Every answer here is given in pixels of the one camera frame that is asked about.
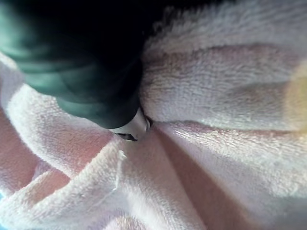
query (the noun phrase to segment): dark green object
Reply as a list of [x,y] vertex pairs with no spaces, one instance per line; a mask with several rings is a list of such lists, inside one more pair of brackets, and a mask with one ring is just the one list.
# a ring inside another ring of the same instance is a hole
[[2,0],[0,50],[64,111],[112,129],[139,108],[140,54],[152,22],[124,0]]

